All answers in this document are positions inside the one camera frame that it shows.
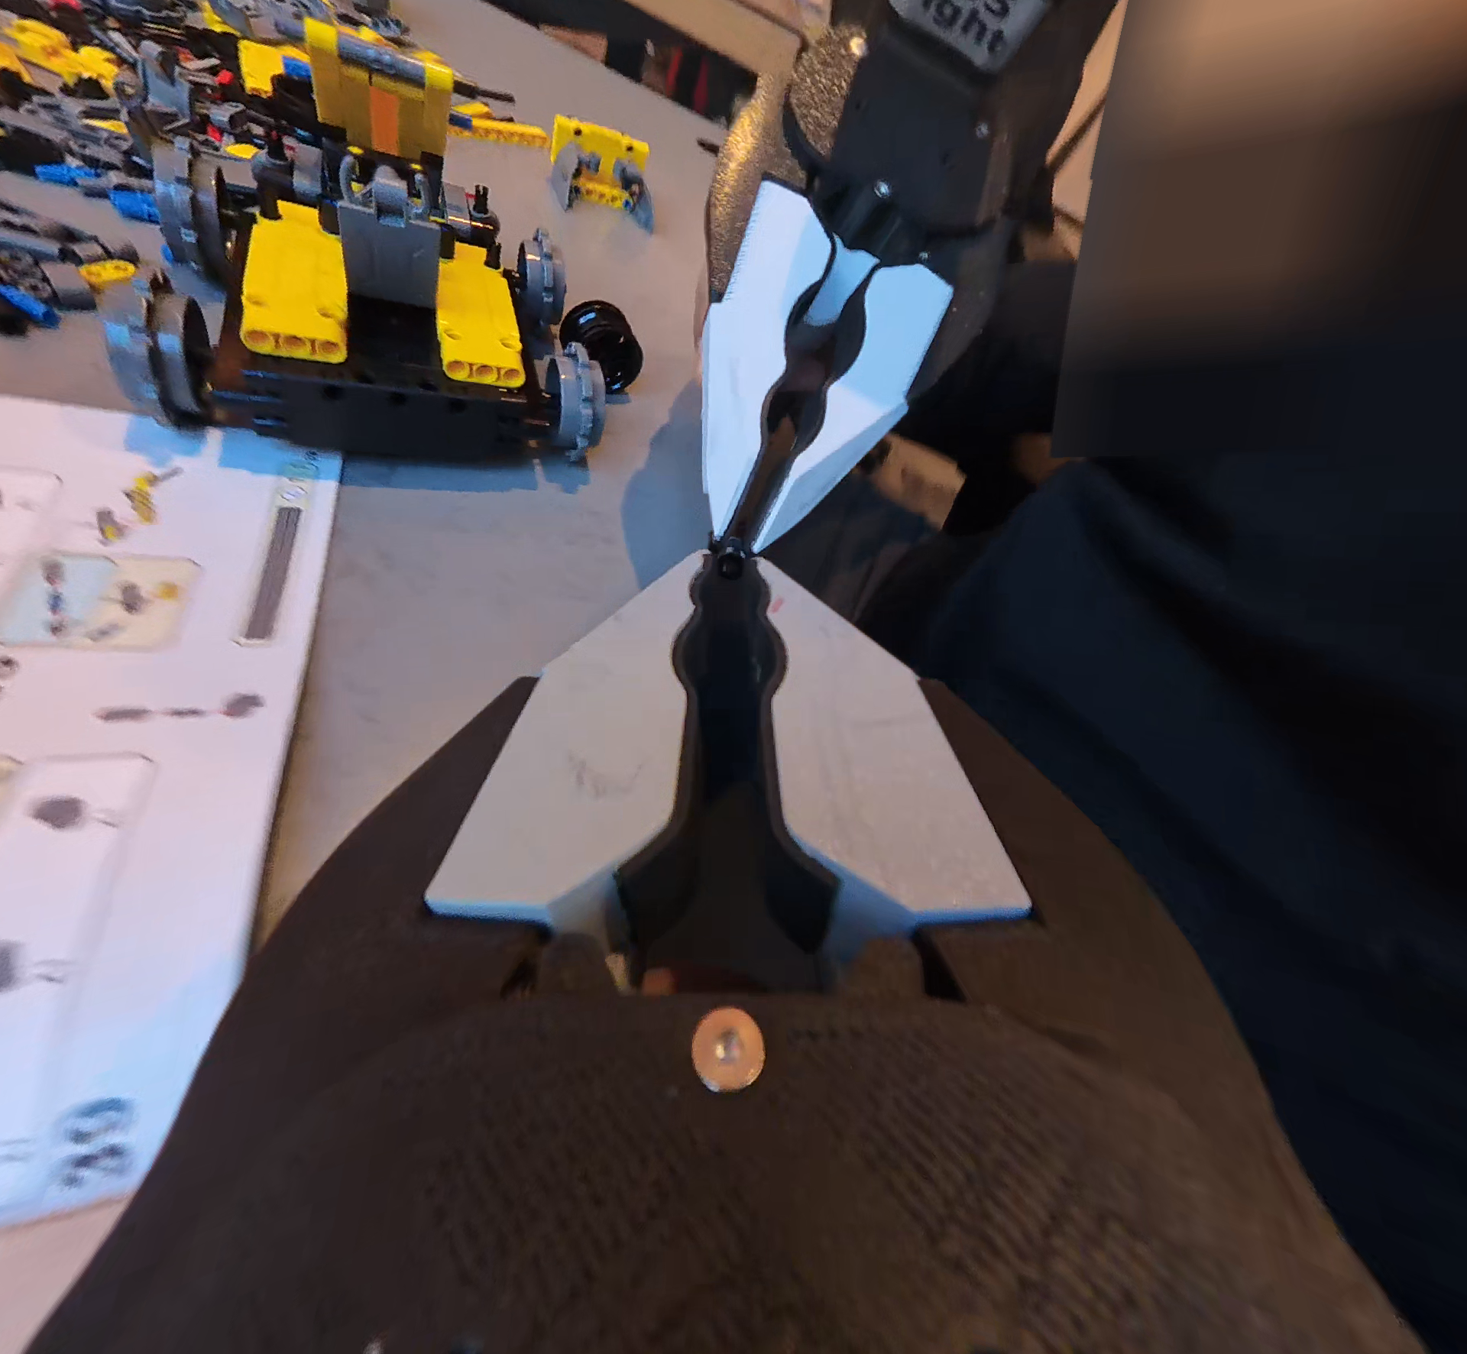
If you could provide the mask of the black toy wheel rim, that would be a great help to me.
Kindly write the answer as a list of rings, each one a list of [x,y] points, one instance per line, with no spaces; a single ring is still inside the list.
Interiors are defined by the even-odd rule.
[[[622,394],[631,388],[643,369],[643,344],[635,338],[630,319],[610,300],[587,298],[563,312],[559,342],[566,348],[580,344],[601,369],[605,390]]]

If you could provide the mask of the white instruction booklet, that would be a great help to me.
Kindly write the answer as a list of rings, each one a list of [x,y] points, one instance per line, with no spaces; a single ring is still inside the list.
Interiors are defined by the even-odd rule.
[[[135,1189],[239,982],[338,476],[3,396],[3,1225]]]

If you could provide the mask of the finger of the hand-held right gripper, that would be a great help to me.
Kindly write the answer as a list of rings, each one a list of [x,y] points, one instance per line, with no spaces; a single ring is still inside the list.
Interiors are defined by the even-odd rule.
[[[700,336],[702,484],[710,534],[725,538],[764,442],[764,402],[787,367],[796,300],[817,287],[833,239],[806,197],[762,179],[729,283]]]
[[[744,545],[764,551],[804,518],[905,413],[907,392],[947,312],[951,285],[926,264],[879,264],[842,313],[821,382],[775,463]]]

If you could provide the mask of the yellow black brick vehicle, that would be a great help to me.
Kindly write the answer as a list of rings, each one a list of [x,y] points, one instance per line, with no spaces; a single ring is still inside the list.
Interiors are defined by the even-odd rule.
[[[204,105],[151,139],[158,227],[176,267],[101,296],[126,400],[176,428],[247,426],[296,446],[476,465],[509,449],[582,461],[608,394],[559,342],[563,252],[538,225],[513,252],[484,183],[448,176],[450,137],[551,133],[494,116],[507,99],[432,55],[342,20],[321,0],[283,42],[237,42],[264,95]]]

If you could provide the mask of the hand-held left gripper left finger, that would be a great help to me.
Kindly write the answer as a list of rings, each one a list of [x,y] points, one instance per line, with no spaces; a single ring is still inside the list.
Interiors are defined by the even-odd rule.
[[[708,564],[708,551],[677,561],[530,679],[423,892],[434,917],[635,951],[622,875],[670,844],[698,788],[683,649]]]

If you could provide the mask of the pile of loose brick parts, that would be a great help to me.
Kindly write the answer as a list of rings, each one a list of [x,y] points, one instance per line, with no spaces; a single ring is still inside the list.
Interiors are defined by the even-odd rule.
[[[204,105],[264,95],[243,78],[237,42],[283,42],[279,19],[314,1],[3,0],[3,166],[84,189],[160,233],[153,135],[189,118],[191,95]],[[390,15],[321,1],[346,22],[444,61],[413,40],[394,1]],[[515,118],[503,114],[513,95],[501,93],[507,99],[488,101],[490,114]]]

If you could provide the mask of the person's dark clothing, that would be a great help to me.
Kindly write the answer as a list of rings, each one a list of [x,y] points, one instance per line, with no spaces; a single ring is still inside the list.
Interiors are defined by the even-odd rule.
[[[1330,1215],[1463,1350],[1463,463],[926,444],[963,490],[863,624],[1145,877]]]

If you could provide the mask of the small yellow grey brick assembly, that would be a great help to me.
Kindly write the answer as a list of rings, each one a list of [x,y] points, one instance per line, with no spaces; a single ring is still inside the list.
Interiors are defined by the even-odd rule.
[[[654,229],[647,141],[585,118],[557,114],[547,155],[547,183],[561,208],[580,202],[614,208],[643,231]]]

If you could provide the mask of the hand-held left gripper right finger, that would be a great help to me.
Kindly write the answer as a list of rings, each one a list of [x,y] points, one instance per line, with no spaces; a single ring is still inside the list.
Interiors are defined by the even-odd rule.
[[[760,894],[817,967],[848,967],[880,938],[1032,915],[909,666],[750,555],[729,557],[729,645],[773,846]]]

